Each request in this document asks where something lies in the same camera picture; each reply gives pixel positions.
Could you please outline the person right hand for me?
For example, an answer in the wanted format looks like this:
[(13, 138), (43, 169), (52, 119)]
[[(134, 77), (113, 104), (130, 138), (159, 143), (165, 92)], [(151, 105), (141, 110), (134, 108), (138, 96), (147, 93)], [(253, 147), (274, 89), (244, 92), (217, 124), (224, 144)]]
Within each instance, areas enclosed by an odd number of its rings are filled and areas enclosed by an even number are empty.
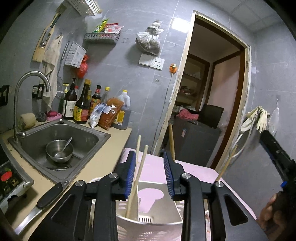
[(295, 207), (282, 191), (270, 198), (256, 221), (269, 240), (295, 240)]

